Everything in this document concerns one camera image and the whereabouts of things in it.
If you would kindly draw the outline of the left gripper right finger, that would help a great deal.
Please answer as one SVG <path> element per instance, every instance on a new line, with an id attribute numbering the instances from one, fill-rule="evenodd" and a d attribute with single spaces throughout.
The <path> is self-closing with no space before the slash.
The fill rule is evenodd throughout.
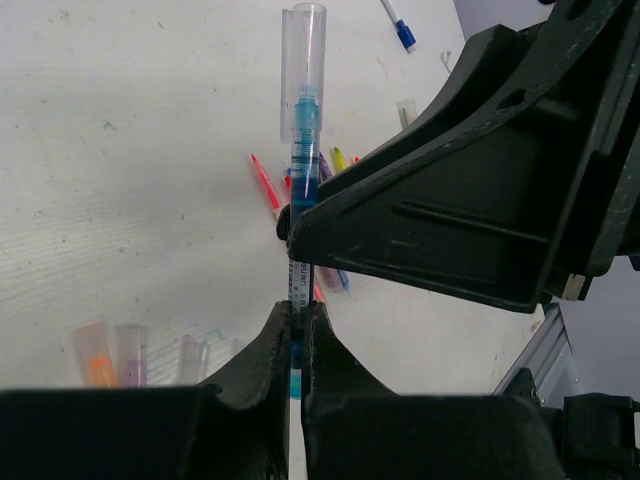
<path id="1" fill-rule="evenodd" d="M 302 354 L 302 430 L 309 479 L 377 479 L 388 471 L 383 408 L 398 396 L 339 340 L 326 306 L 308 311 Z"/>

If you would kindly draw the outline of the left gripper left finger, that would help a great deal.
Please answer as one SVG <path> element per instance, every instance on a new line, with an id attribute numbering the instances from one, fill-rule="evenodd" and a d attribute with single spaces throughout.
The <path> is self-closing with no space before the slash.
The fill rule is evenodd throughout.
<path id="1" fill-rule="evenodd" d="M 196 479 L 289 477 L 290 304 L 275 303 L 260 333 L 199 385 Z"/>

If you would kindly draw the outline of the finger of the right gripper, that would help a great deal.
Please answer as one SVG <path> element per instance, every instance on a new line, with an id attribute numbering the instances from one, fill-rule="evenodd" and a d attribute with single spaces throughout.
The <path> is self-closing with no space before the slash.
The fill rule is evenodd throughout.
<path id="1" fill-rule="evenodd" d="M 276 235 L 280 240 L 287 240 L 291 227 L 291 209 L 290 205 L 286 204 L 278 212 L 278 218 L 276 222 Z"/>
<path id="2" fill-rule="evenodd" d="M 303 225 L 307 261 L 451 295 L 467 219 L 497 203 L 455 158 L 491 120 L 465 112 L 447 79 L 414 124 L 323 184 Z M 531 312 L 538 300 L 471 300 Z"/>

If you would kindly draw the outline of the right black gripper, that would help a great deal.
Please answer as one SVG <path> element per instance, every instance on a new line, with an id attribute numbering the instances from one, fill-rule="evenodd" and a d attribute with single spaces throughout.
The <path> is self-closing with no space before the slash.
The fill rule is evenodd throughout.
<path id="1" fill-rule="evenodd" d="M 451 71 L 491 120 L 455 158 L 497 196 L 467 219 L 450 288 L 467 300 L 585 296 L 639 251 L 639 5 L 555 1 L 471 36 Z"/>

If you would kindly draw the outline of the pink highlighter pen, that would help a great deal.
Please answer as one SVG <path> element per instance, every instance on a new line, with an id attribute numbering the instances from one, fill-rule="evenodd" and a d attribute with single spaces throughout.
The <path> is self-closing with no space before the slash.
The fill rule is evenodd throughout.
<path id="1" fill-rule="evenodd" d="M 269 205 L 274 219 L 278 220 L 282 210 L 282 201 L 279 197 L 279 194 L 260 160 L 254 154 L 250 156 L 250 159 L 253 172 L 264 194 L 264 198 Z"/>
<path id="2" fill-rule="evenodd" d="M 291 180 L 291 169 L 287 168 L 285 171 L 285 175 L 283 178 L 283 184 L 285 187 L 285 191 L 287 194 L 287 199 L 291 199 L 291 188 L 292 188 L 292 180 Z M 321 283 L 317 278 L 317 272 L 314 272 L 314 299 L 319 302 L 325 302 L 326 298 L 324 295 L 324 291 L 322 289 Z"/>

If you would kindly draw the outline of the yellow highlighter pen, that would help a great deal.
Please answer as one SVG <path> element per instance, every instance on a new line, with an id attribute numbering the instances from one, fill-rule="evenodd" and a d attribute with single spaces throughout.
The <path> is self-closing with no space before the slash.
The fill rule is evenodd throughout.
<path id="1" fill-rule="evenodd" d="M 348 167 L 348 162 L 338 147 L 332 149 L 332 159 L 337 173 L 344 171 Z"/>

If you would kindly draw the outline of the clear purple pen cap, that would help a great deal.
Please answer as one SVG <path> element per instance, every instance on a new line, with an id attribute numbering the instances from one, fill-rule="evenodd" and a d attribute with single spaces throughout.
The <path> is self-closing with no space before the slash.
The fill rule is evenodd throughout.
<path id="1" fill-rule="evenodd" d="M 123 387 L 147 385 L 147 327 L 123 324 L 115 328 L 116 372 Z"/>

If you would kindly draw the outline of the clear orange pen cap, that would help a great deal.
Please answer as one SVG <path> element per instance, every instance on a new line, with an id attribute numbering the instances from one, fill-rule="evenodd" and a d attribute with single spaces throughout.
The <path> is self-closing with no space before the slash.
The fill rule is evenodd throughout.
<path id="1" fill-rule="evenodd" d="M 116 388 L 118 378 L 104 324 L 94 323 L 76 329 L 73 341 L 84 383 L 90 387 Z"/>

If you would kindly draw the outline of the clear blue pen cap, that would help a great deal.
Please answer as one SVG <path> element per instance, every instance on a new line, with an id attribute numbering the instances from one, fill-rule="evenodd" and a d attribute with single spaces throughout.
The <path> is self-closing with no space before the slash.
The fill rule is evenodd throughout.
<path id="1" fill-rule="evenodd" d="M 280 138 L 290 143 L 302 127 L 296 106 L 312 105 L 311 127 L 322 128 L 327 9 L 299 3 L 282 11 Z"/>

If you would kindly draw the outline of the purple pen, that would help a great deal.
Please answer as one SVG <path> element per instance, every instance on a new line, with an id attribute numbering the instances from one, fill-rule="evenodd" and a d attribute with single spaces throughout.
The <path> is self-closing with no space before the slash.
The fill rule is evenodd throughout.
<path id="1" fill-rule="evenodd" d="M 333 173 L 329 167 L 329 164 L 322 153 L 319 153 L 319 173 L 322 182 L 329 180 Z"/>

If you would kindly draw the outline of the dark blue gel pen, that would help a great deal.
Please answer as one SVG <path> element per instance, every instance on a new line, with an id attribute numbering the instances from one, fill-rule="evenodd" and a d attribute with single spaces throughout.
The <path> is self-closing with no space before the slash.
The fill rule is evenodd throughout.
<path id="1" fill-rule="evenodd" d="M 340 269 L 336 269 L 336 274 L 338 275 L 338 278 L 340 280 L 342 289 L 347 293 L 350 294 L 351 290 L 350 290 L 350 280 L 349 277 L 347 275 L 347 273 L 343 270 Z"/>

